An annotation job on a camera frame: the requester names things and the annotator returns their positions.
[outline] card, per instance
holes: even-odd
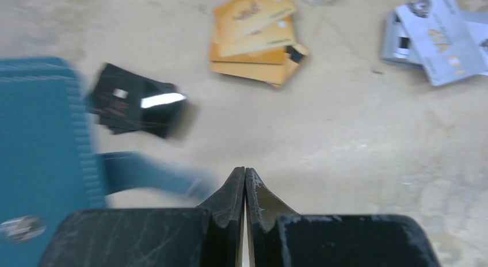
[[[106,126],[108,129],[112,131],[114,135],[136,131],[136,130],[125,128],[125,124],[122,121],[118,119],[111,119],[110,117],[106,117],[106,116],[99,116],[98,123],[100,125]]]
[[[111,127],[118,127],[135,131],[142,128],[140,125],[140,100],[142,97],[140,86],[143,82],[136,74],[124,72],[124,70],[108,64],[100,75],[98,85],[110,85],[111,90],[104,93],[104,112],[99,113],[108,117],[110,122],[103,123]]]
[[[383,52],[382,52],[382,59],[385,62],[402,62],[406,63],[407,60],[405,58],[398,58],[396,55],[397,47],[398,47],[398,25],[401,24],[399,22],[398,16],[393,12],[388,15],[386,18],[386,26],[384,31],[384,40],[383,40]]]
[[[407,59],[409,56],[410,39],[403,28],[400,18],[395,15],[395,52],[396,58]]]
[[[286,73],[287,78],[290,78],[296,70],[303,64],[304,60],[307,59],[310,55],[310,52],[307,48],[300,44],[289,45],[286,47],[287,49],[287,61],[285,63],[286,66]],[[271,83],[274,87],[281,87],[283,83],[276,84]]]
[[[455,0],[418,0],[396,9],[434,86],[486,72]]]
[[[213,10],[222,43],[234,43],[296,12],[291,0],[231,0]]]
[[[259,52],[265,49],[280,48],[295,43],[295,32],[291,17],[283,18],[256,31],[236,43],[225,43],[219,40],[218,32],[213,38],[219,47],[220,57]]]
[[[285,47],[276,47],[247,54],[220,57],[218,37],[214,29],[213,39],[210,43],[210,60],[213,62],[233,62],[233,63],[258,63],[258,64],[284,64],[287,58]]]
[[[285,64],[254,64],[212,62],[210,70],[216,73],[282,84],[287,78]]]
[[[488,49],[486,49],[486,43],[488,43],[488,13],[461,11],[461,14],[468,26],[468,31],[471,34],[471,37],[474,39],[475,43],[479,43],[478,49],[488,63]],[[408,52],[408,61],[412,64],[421,64],[421,60],[415,50],[410,48]]]
[[[286,48],[287,60],[284,64],[223,63],[212,62],[211,70],[216,73],[250,78],[280,87],[308,57],[308,50],[299,44]]]

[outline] printed logo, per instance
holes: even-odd
[[[415,16],[419,18],[428,18],[432,3],[430,0],[417,0],[407,3],[407,7]]]
[[[38,216],[24,216],[0,224],[0,235],[10,243],[29,241],[41,235],[46,229],[45,222]]]
[[[261,9],[259,8],[258,4],[253,1],[251,2],[251,7],[249,9],[244,9],[239,12],[239,15],[237,17],[234,17],[235,21],[245,21],[246,19],[256,15],[259,13]]]

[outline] gold card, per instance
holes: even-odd
[[[213,10],[222,43],[234,43],[296,12],[291,0],[231,0]]]
[[[294,44],[287,46],[287,61],[285,62],[287,79],[294,75],[296,70],[303,64],[304,60],[308,58],[310,52],[301,44]],[[281,87],[283,83],[268,82],[274,87]]]
[[[281,87],[309,55],[308,50],[299,44],[289,45],[285,49],[287,59],[284,64],[212,62],[210,69],[216,73],[250,78]]]
[[[287,58],[285,47],[276,47],[247,54],[221,57],[220,45],[217,37],[217,27],[213,31],[213,38],[210,42],[210,61],[234,62],[234,63],[259,63],[259,64],[283,64]]]
[[[258,52],[295,43],[295,32],[291,17],[285,17],[282,20],[276,21],[263,30],[256,31],[236,43],[222,42],[219,40],[218,35],[214,37],[214,40],[219,44],[221,57]]]

